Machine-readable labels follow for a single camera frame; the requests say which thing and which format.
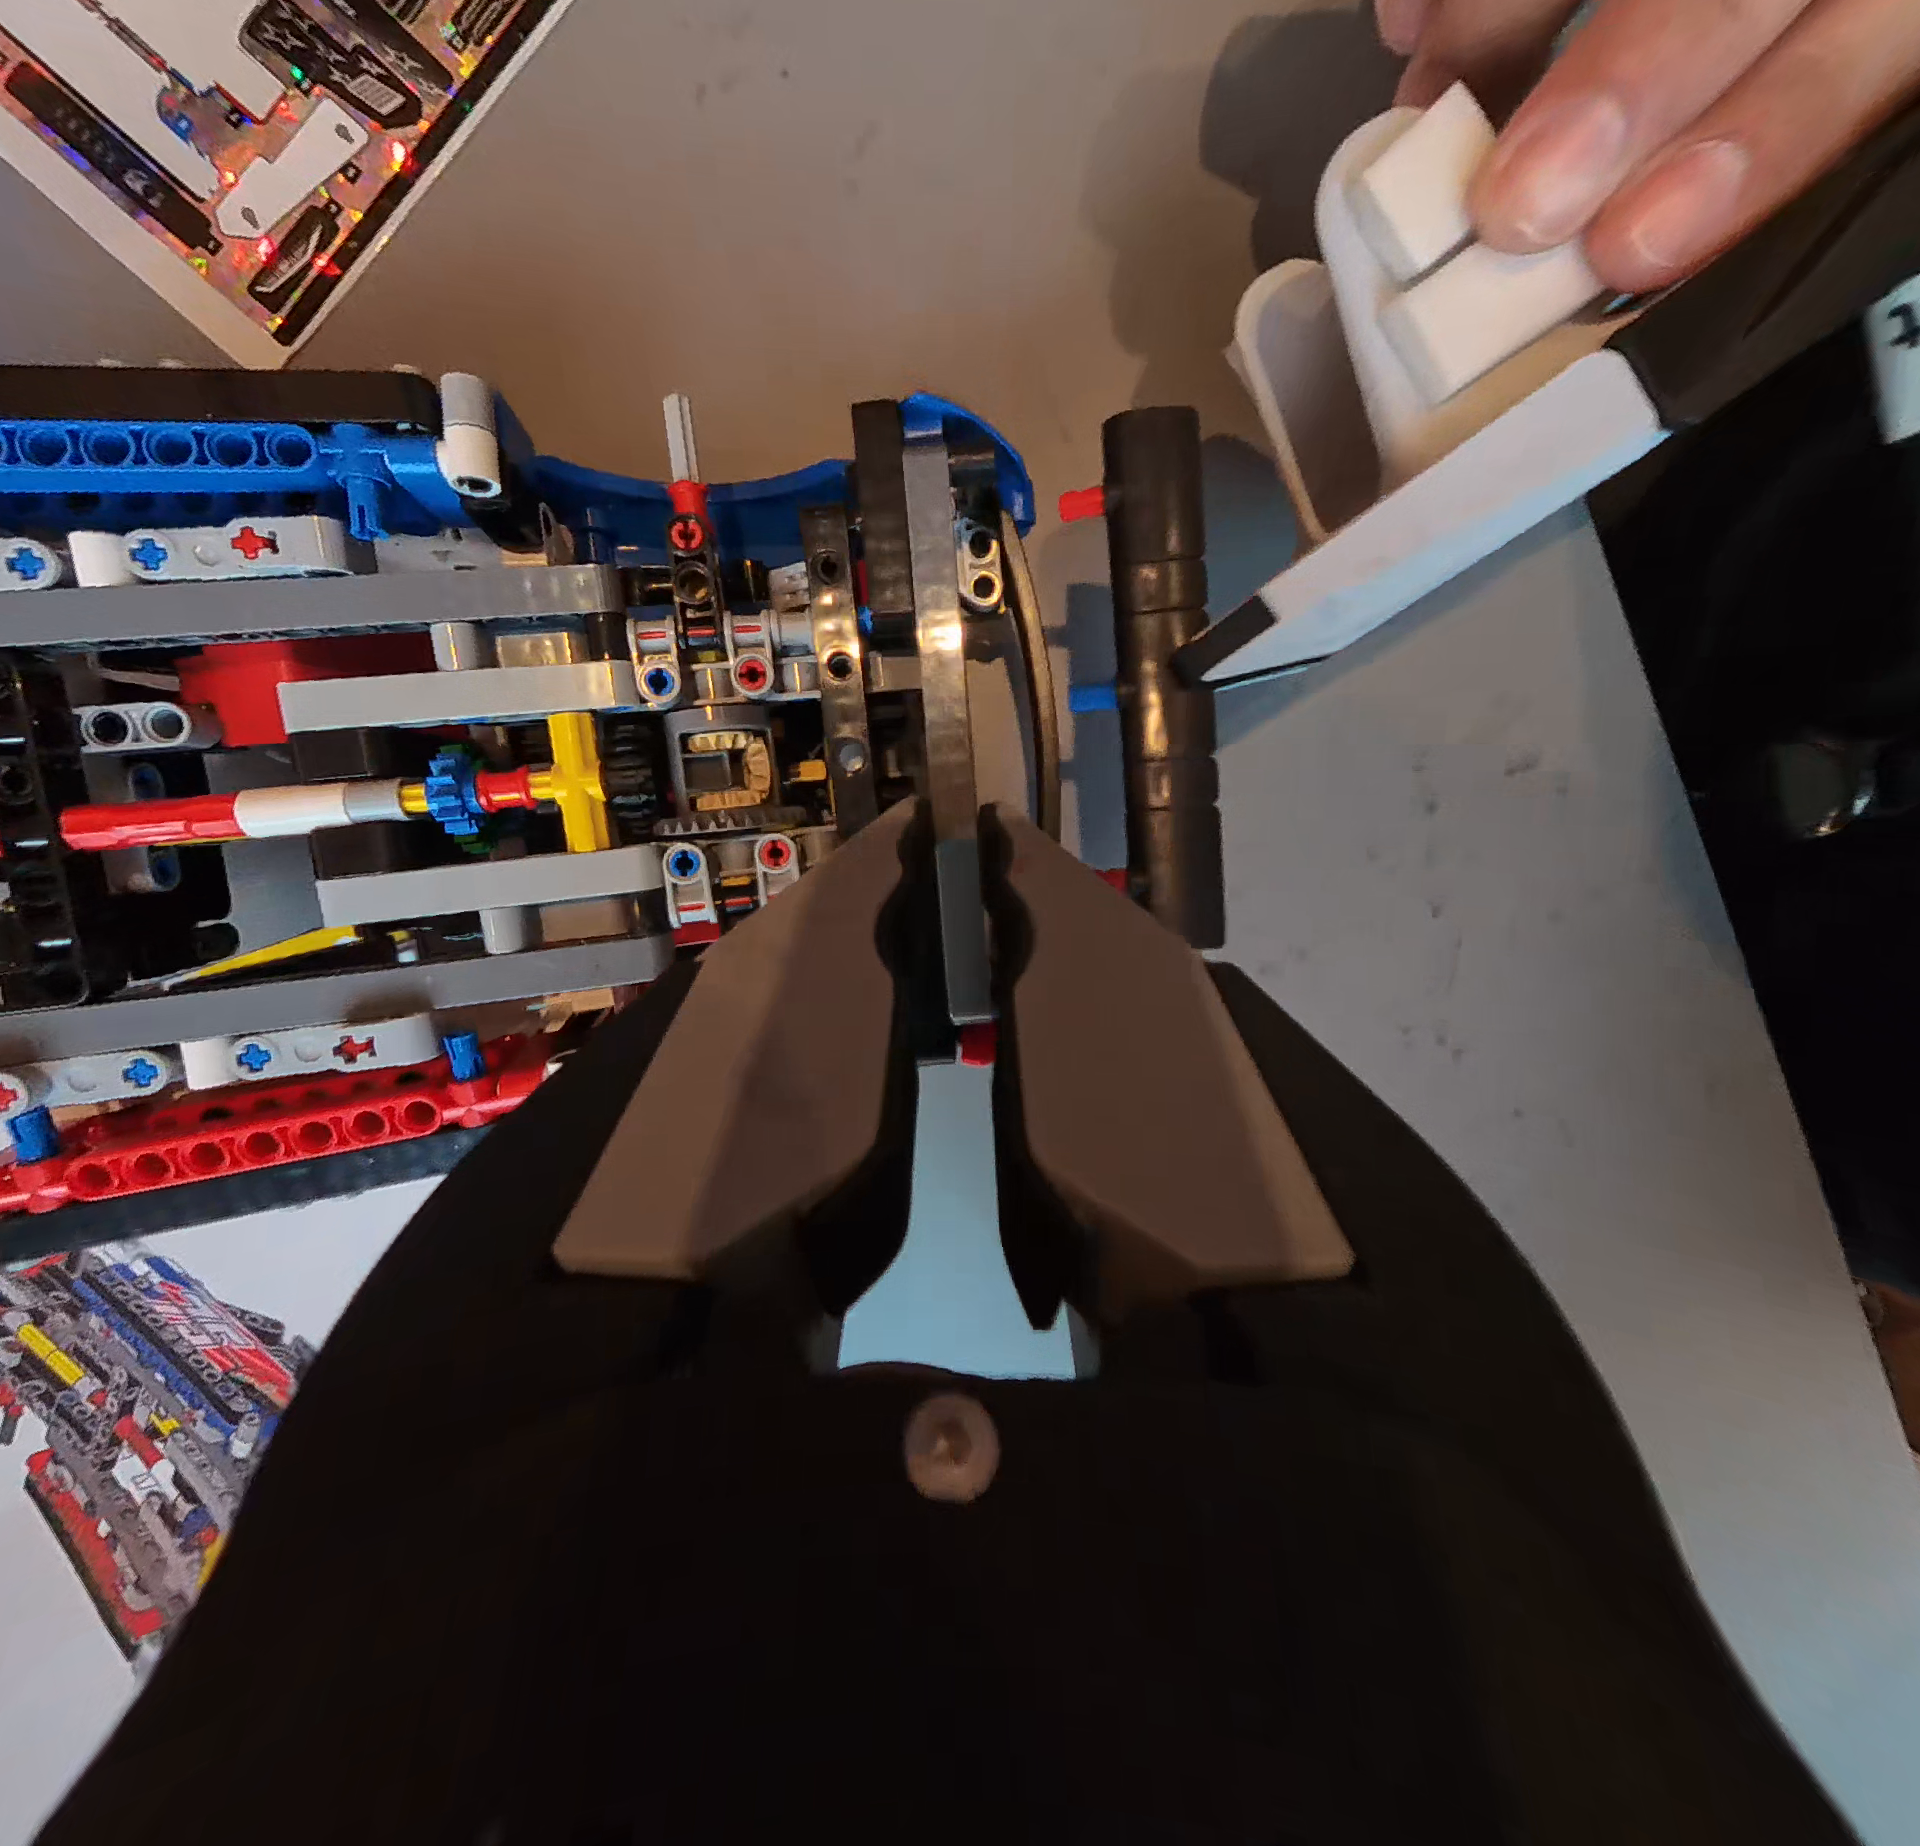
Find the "toy brick car model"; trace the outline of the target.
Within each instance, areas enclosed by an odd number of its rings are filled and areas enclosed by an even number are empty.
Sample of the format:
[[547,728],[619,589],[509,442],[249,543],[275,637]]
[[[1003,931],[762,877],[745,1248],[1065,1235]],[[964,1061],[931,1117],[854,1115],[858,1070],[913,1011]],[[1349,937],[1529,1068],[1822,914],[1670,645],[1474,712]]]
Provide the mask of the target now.
[[1013,652],[1027,460],[535,449],[473,371],[4,365],[4,1263],[436,1181],[607,1008],[913,795]]

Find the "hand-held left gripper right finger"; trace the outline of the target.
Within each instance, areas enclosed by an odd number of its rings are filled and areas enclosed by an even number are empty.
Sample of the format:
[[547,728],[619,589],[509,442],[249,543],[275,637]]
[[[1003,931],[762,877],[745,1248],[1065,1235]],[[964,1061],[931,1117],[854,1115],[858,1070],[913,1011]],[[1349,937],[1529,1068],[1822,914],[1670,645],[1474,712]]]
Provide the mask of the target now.
[[999,1234],[1031,1324],[1345,1279],[1354,1246],[1204,958],[1018,811],[980,818]]

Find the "instruction booklet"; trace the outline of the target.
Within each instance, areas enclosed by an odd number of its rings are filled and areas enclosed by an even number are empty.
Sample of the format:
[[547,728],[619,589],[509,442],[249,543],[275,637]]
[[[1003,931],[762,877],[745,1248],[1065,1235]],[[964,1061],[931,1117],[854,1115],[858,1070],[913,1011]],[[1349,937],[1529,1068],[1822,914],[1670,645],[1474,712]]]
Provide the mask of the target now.
[[163,1229],[4,1218],[4,1655],[140,1676],[202,1591],[403,1181]]

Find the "black segmented brick bar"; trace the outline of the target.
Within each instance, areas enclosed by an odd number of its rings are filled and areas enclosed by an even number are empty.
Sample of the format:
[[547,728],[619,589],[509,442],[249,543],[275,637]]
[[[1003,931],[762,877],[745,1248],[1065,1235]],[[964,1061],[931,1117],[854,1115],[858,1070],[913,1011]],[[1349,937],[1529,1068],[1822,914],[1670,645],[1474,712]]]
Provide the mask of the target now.
[[1106,418],[1103,476],[1063,491],[1065,524],[1106,534],[1117,672],[1070,689],[1074,714],[1117,714],[1124,892],[1198,952],[1228,937],[1213,689],[1179,654],[1208,625],[1203,422],[1189,403]]

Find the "person's right hand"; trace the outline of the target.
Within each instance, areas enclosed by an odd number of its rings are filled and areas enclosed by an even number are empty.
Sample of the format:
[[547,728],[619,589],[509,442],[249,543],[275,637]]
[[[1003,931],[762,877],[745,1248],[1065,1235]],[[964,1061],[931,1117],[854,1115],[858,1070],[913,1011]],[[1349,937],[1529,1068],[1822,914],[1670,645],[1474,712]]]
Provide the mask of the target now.
[[1739,243],[1916,101],[1919,0],[1374,0],[1403,106],[1502,113],[1491,249],[1579,243],[1645,293]]

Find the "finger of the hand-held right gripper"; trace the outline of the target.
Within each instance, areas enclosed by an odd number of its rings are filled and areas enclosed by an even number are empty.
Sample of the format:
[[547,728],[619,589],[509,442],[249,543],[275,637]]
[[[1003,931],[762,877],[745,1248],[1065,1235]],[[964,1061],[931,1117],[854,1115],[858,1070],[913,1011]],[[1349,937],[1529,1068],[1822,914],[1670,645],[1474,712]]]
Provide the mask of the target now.
[[1668,438],[1625,357],[1580,357],[1409,483],[1289,561],[1179,647],[1189,686],[1324,662],[1645,458]]

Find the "person's dark clothing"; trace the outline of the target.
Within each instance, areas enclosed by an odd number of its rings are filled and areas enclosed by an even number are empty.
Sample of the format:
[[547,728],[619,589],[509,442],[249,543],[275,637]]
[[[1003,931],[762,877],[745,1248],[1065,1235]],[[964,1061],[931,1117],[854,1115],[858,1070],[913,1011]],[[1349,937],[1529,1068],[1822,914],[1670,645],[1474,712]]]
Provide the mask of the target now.
[[1590,511],[1916,1449],[1916,276]]

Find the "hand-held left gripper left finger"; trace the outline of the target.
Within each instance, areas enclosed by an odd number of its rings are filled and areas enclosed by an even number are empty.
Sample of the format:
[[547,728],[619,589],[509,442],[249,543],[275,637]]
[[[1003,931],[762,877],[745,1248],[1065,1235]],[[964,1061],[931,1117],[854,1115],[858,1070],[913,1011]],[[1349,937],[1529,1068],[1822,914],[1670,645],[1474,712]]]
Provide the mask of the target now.
[[577,1277],[849,1311],[901,1253],[924,807],[710,945],[552,1243]]

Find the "holographic sticker sheet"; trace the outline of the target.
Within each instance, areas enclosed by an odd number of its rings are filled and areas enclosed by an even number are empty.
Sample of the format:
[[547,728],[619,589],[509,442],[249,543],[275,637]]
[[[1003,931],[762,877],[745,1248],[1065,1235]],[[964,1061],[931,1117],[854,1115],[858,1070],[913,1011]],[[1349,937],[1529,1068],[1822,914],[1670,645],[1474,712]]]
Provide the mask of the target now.
[[281,369],[574,0],[3,0],[4,163]]

